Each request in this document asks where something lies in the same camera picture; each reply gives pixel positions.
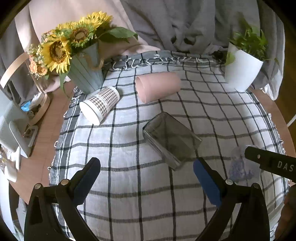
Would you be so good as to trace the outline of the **white desktop device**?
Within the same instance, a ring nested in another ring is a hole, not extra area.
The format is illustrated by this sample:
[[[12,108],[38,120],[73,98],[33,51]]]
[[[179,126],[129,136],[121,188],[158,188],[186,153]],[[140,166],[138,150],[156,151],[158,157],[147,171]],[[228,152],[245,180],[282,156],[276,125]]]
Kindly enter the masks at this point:
[[[38,126],[29,125],[29,117],[14,101],[1,91],[1,145],[11,152],[20,150],[25,158],[31,156]]]

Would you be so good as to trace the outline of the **sunflower bouquet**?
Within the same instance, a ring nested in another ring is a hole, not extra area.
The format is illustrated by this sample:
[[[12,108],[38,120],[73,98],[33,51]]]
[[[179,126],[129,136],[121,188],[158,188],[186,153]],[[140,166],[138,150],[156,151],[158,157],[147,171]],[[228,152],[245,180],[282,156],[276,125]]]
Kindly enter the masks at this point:
[[[112,16],[102,11],[95,11],[83,16],[77,22],[59,24],[55,29],[43,33],[38,45],[30,45],[29,72],[36,78],[48,79],[56,73],[60,87],[64,87],[70,70],[72,56],[96,42],[128,42],[138,39],[137,33],[112,24]]]

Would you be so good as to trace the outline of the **white ribbed plant pot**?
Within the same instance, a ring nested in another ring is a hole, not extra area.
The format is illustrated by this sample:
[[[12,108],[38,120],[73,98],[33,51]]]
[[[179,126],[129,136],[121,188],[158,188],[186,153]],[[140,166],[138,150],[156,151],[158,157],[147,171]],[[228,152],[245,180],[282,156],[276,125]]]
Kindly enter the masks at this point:
[[[244,92],[255,80],[262,65],[263,61],[229,43],[224,79],[232,88]]]

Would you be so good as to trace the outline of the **clear cup with blue print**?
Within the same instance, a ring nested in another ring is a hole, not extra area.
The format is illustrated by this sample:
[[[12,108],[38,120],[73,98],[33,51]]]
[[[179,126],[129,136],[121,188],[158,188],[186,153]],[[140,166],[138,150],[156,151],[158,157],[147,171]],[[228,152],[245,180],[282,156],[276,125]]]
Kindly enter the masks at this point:
[[[260,179],[259,164],[245,157],[247,146],[237,146],[231,152],[228,177],[240,185],[251,186]]]

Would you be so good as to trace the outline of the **pink cup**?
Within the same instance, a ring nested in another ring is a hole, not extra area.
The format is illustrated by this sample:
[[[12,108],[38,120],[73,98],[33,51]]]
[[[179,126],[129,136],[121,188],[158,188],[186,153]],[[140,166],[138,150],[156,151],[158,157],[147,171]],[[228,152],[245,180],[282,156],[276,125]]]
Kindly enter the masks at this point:
[[[143,103],[162,99],[181,89],[181,79],[175,72],[159,72],[136,77],[135,87]]]

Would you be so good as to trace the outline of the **checkered white black tablecloth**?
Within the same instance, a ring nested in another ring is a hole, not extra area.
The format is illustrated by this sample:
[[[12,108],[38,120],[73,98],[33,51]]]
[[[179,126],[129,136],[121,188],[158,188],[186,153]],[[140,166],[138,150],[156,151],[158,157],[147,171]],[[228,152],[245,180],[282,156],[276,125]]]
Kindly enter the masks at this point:
[[[284,154],[280,135],[251,91],[226,83],[214,57],[145,52],[111,58],[103,73],[119,101],[95,123],[79,106],[88,95],[74,91],[49,174],[57,185],[99,159],[78,206],[99,240],[195,240],[216,210],[194,173],[197,158],[237,185],[258,183],[269,213],[281,206],[287,179],[243,156],[248,146]]]

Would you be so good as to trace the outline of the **checkered pattern paper cup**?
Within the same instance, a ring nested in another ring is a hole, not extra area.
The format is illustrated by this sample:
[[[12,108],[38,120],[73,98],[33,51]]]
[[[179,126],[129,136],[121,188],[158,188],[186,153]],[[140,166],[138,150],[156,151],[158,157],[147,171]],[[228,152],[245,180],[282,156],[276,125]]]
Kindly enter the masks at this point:
[[[86,120],[98,126],[119,100],[118,90],[108,86],[80,102],[79,107]]]

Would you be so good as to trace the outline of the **white curved chair rail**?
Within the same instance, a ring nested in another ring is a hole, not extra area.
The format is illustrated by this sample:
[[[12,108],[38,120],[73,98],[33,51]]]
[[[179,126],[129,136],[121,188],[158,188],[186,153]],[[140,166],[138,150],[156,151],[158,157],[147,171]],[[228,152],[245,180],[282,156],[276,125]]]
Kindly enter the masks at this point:
[[[296,120],[296,114],[292,117],[292,119],[287,123],[287,127],[290,127],[293,122]]]

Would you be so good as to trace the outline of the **smoky grey square glass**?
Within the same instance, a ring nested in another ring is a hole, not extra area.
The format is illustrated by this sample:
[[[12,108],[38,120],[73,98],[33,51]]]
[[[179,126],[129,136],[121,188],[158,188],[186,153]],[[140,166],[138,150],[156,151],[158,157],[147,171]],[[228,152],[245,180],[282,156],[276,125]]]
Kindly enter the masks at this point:
[[[202,140],[167,112],[152,118],[143,127],[142,134],[174,171],[198,157]]]

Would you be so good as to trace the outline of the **grey blanket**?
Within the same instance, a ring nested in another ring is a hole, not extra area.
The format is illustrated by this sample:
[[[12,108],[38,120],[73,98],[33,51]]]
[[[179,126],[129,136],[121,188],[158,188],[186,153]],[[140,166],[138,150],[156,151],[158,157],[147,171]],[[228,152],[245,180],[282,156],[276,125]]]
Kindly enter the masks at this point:
[[[1,37],[1,72],[42,33],[59,23],[102,11],[115,25],[139,35],[134,44],[121,44],[106,57],[142,50],[211,54],[228,46],[235,32],[248,23],[263,31],[267,62],[255,78],[256,89],[278,98],[285,62],[285,30],[281,19],[264,1],[31,1]]]

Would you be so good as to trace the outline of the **green potted plant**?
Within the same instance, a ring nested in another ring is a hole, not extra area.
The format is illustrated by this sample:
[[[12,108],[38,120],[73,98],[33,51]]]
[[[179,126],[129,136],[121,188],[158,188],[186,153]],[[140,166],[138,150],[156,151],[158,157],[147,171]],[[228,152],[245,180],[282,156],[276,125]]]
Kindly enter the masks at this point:
[[[240,25],[243,27],[244,32],[234,32],[229,39],[229,43],[259,61],[271,60],[267,58],[268,41],[263,30],[248,24],[243,17],[240,19]]]

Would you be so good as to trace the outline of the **white small box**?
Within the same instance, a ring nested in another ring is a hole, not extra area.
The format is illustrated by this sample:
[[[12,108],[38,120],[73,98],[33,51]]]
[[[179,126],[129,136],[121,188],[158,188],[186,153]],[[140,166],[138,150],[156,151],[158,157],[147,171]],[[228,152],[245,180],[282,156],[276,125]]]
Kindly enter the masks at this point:
[[[10,167],[5,166],[4,168],[4,176],[11,182],[16,183],[17,180],[17,170]]]

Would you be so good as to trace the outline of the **blue-green flower vase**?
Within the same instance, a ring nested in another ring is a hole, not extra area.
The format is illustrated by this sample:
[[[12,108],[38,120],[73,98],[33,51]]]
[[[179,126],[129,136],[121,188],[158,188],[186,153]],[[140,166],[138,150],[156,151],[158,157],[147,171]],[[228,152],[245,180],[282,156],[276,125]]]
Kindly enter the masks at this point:
[[[104,79],[98,42],[72,56],[67,76],[84,94],[90,94],[102,87]]]

